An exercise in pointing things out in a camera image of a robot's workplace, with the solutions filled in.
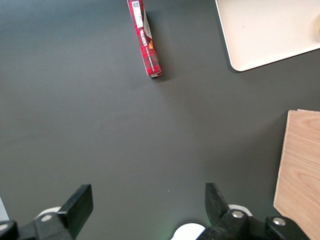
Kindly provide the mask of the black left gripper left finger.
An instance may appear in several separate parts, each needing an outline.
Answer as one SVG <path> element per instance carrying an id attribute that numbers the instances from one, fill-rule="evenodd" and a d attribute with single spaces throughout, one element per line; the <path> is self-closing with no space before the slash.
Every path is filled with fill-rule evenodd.
<path id="1" fill-rule="evenodd" d="M 43 210 L 31 222 L 19 226 L 14 220 L 0 222 L 2 240 L 75 240 L 93 211 L 90 184 L 82 184 L 58 207 Z"/>

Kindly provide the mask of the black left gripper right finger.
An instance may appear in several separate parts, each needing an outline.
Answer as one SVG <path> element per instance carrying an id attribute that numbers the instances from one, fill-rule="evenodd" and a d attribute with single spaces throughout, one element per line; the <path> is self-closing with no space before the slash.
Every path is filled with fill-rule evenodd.
<path id="1" fill-rule="evenodd" d="M 210 222 L 199 240 L 308 240 L 290 218 L 269 216 L 264 222 L 244 210 L 229 207 L 215 183 L 205 185 L 205 209 Z"/>

